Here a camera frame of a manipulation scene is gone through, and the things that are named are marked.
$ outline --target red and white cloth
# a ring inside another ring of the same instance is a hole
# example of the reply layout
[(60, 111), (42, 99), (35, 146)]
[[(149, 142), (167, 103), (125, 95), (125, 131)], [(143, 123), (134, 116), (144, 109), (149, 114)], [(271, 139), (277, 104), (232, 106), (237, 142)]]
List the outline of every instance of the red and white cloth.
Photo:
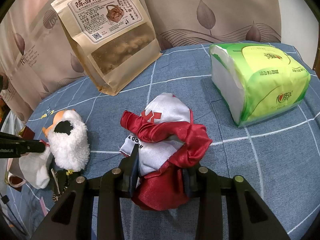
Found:
[(167, 210), (186, 203), (182, 168), (197, 164), (212, 140), (192, 111), (172, 94), (162, 93), (141, 116), (124, 111), (120, 124), (131, 132), (120, 151), (130, 155), (140, 144), (140, 185), (132, 200), (143, 209)]

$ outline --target brown paper bag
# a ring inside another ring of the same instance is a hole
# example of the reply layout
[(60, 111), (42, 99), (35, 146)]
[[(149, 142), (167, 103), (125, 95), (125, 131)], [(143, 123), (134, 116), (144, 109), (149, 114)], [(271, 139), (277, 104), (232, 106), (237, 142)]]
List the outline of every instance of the brown paper bag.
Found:
[(139, 0), (55, 0), (68, 41), (99, 91), (116, 95), (160, 55)]

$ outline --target wavy line pattern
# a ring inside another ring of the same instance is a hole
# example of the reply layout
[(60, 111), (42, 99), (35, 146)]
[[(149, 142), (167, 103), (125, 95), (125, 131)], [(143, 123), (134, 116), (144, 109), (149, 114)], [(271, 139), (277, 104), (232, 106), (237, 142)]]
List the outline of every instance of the wavy line pattern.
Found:
[[(260, 32), (260, 42), (280, 42), (281, 36), (269, 25), (264, 23), (255, 24)], [(231, 33), (215, 36), (206, 33), (196, 32), (186, 29), (173, 29), (161, 33), (161, 36), (166, 39), (173, 47), (195, 45), (201, 43), (217, 43), (217, 42), (238, 42), (244, 41), (247, 32), (251, 25), (233, 31)]]

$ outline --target beige curtain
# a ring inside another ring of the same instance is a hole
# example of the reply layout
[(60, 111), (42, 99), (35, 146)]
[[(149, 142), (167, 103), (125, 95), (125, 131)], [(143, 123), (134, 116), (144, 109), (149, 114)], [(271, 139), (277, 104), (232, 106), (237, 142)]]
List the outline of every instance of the beige curtain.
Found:
[[(54, 0), (16, 0), (0, 24), (1, 96), (26, 122), (39, 102), (84, 76)], [(281, 40), (278, 0), (140, 0), (162, 49), (244, 39)]]

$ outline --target red satin cloth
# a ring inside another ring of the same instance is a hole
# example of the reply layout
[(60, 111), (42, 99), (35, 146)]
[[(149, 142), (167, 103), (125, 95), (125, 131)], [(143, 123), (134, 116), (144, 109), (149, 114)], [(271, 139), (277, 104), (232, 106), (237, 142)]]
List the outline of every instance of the red satin cloth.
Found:
[(205, 126), (189, 122), (154, 124), (129, 111), (124, 111), (120, 124), (144, 142), (159, 142), (174, 134), (184, 142), (159, 171), (140, 178), (133, 202), (146, 210), (167, 210), (186, 203), (189, 198), (183, 190), (182, 168), (197, 164), (212, 143)]

